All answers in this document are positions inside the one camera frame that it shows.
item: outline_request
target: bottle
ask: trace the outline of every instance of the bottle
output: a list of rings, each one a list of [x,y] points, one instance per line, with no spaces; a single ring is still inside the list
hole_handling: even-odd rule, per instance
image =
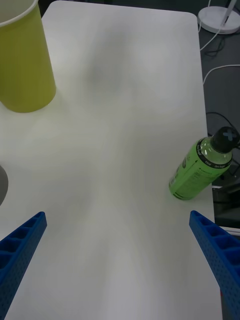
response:
[[[224,126],[212,137],[198,140],[170,179],[170,192],[181,200],[194,198],[228,170],[239,139],[234,128]]]

